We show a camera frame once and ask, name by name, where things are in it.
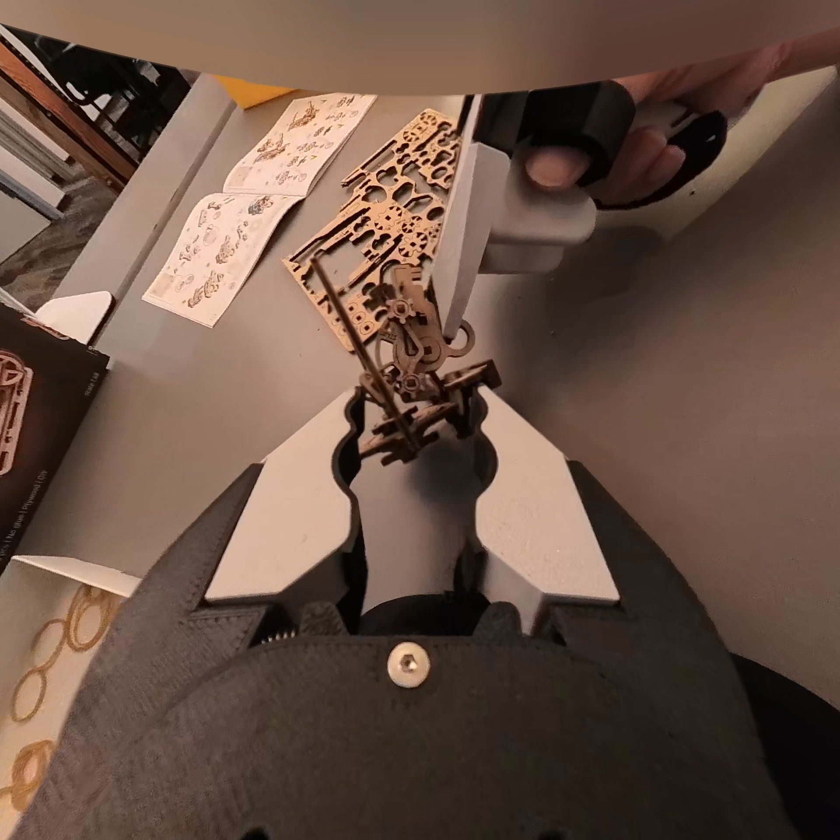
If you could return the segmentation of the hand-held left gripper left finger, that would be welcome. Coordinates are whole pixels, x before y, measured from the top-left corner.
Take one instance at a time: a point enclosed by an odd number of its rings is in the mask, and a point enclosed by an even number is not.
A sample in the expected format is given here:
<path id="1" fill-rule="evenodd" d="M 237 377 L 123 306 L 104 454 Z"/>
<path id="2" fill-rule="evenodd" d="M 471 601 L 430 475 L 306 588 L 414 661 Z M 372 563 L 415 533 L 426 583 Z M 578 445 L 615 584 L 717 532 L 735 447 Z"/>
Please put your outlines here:
<path id="1" fill-rule="evenodd" d="M 358 628 L 368 565 L 359 502 L 364 396 L 353 388 L 271 451 L 211 580 L 213 604 L 268 602 L 298 624 L 330 602 Z"/>

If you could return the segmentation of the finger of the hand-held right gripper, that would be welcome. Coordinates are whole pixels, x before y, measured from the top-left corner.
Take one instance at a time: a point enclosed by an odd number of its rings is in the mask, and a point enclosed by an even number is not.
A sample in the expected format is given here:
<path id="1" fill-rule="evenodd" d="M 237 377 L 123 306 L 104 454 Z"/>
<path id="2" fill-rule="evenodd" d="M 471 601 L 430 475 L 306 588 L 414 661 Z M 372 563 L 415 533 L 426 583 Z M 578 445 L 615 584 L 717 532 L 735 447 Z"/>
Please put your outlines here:
<path id="1" fill-rule="evenodd" d="M 510 169 L 508 153 L 476 139 L 486 99 L 475 95 L 467 111 L 430 277 L 447 339 L 457 336 L 465 316 Z"/>

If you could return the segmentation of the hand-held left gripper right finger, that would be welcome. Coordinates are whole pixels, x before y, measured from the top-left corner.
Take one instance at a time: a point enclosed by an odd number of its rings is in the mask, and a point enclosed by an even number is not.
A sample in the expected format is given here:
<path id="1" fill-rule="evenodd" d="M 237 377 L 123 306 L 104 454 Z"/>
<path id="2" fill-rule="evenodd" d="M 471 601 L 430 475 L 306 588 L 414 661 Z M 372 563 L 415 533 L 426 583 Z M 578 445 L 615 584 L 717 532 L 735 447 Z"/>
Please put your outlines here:
<path id="1" fill-rule="evenodd" d="M 479 590 L 518 610 L 536 634 L 556 604 L 614 606 L 620 595 L 574 483 L 568 459 L 489 387 L 478 426 L 490 476 L 476 501 L 486 559 Z"/>

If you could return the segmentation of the wooden gear model assembly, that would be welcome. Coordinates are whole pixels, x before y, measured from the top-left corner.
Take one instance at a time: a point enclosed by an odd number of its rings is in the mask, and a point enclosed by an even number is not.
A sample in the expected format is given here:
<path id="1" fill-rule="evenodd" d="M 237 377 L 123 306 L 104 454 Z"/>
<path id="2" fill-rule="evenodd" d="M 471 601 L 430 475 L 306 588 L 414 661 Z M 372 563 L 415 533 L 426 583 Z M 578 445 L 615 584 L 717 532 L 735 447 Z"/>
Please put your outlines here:
<path id="1" fill-rule="evenodd" d="M 446 361 L 472 351 L 476 336 L 463 321 L 456 329 L 465 335 L 463 346 L 456 348 L 445 338 L 433 286 L 423 285 L 421 270 L 394 266 L 374 290 L 384 318 L 370 352 L 356 330 L 350 305 L 343 303 L 320 260 L 312 258 L 311 267 L 362 365 L 359 397 L 382 410 L 381 421 L 359 443 L 360 458 L 379 457 L 384 466 L 408 463 L 438 440 L 443 424 L 459 439 L 475 434 L 480 425 L 477 391 L 481 386 L 498 388 L 501 378 L 491 360 L 439 373 Z"/>

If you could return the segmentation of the wooden parts sheet with ovals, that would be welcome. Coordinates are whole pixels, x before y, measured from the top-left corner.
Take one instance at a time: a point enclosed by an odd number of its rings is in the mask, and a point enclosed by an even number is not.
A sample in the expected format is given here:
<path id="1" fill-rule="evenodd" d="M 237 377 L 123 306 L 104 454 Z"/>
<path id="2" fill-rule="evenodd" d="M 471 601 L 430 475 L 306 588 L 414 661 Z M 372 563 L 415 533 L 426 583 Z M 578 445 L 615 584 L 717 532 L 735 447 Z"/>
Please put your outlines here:
<path id="1" fill-rule="evenodd" d="M 390 269 L 423 268 L 431 261 L 444 219 L 445 201 L 441 197 L 415 193 L 406 184 L 396 191 L 406 193 L 405 205 L 381 187 L 364 189 L 283 262 L 349 352 L 353 351 L 352 342 L 312 268 L 312 258 L 333 255 L 344 246 L 357 253 L 358 264 L 340 272 L 331 283 L 362 342 L 371 341 L 385 318 L 377 288 Z"/>

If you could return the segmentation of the black model kit box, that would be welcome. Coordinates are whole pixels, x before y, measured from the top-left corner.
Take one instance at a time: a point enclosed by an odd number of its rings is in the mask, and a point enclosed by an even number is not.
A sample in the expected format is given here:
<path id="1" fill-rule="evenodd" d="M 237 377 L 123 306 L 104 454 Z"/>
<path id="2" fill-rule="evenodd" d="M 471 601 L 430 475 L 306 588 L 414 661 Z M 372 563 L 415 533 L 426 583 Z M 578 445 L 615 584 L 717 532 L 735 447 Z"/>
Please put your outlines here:
<path id="1" fill-rule="evenodd" d="M 107 375 L 109 357 L 1 307 L 1 572 Z"/>

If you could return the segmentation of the person's right hand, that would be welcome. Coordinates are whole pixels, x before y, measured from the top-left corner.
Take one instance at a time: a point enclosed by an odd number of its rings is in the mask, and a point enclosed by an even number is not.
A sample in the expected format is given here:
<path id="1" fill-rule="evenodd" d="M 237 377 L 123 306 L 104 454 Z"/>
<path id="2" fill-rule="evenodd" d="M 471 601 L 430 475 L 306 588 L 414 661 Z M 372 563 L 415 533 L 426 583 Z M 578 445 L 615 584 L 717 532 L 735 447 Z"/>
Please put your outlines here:
<path id="1" fill-rule="evenodd" d="M 636 104 L 672 101 L 697 114 L 720 111 L 732 116 L 744 111 L 771 82 L 836 66 L 838 61 L 839 28 L 830 28 L 614 81 Z M 663 130 L 635 129 L 627 135 L 609 174 L 592 184 L 589 193 L 611 206 L 646 199 L 678 174 L 685 159 L 686 153 L 670 143 Z M 524 170 L 536 187 L 555 193 L 574 186 L 589 166 L 589 158 L 581 151 L 547 146 L 530 151 Z"/>

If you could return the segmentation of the pile of rubber bands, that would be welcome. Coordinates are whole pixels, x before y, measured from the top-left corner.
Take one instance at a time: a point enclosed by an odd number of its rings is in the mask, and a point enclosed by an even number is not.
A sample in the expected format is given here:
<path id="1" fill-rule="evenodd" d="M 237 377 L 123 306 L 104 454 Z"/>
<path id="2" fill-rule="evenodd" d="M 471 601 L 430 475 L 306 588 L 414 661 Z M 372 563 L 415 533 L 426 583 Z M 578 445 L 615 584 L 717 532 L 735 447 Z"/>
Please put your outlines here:
<path id="1" fill-rule="evenodd" d="M 63 612 L 25 637 L 2 699 L 2 826 L 17 821 L 45 780 L 81 677 L 120 605 L 117 595 L 80 584 Z"/>

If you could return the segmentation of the illustrated instruction booklet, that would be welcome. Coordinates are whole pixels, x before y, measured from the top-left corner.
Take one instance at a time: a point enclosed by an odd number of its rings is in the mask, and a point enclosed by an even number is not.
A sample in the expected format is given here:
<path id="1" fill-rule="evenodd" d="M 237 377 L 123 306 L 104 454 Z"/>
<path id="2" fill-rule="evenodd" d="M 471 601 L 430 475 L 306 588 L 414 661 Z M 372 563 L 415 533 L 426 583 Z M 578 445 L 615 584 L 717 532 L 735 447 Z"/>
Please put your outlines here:
<path id="1" fill-rule="evenodd" d="M 236 298 L 280 222 L 304 201 L 359 126 L 373 94 L 299 98 L 185 221 L 142 300 L 212 328 Z"/>

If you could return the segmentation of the dark wooden shelf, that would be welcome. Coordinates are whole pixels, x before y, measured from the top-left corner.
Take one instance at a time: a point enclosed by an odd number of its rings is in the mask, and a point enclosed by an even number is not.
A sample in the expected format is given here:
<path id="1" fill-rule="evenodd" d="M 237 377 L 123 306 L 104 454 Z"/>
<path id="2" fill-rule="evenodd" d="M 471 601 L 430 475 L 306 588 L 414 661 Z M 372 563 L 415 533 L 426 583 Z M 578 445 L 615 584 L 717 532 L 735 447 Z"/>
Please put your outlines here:
<path id="1" fill-rule="evenodd" d="M 2 102 L 117 192 L 192 85 L 170 66 L 2 27 Z"/>

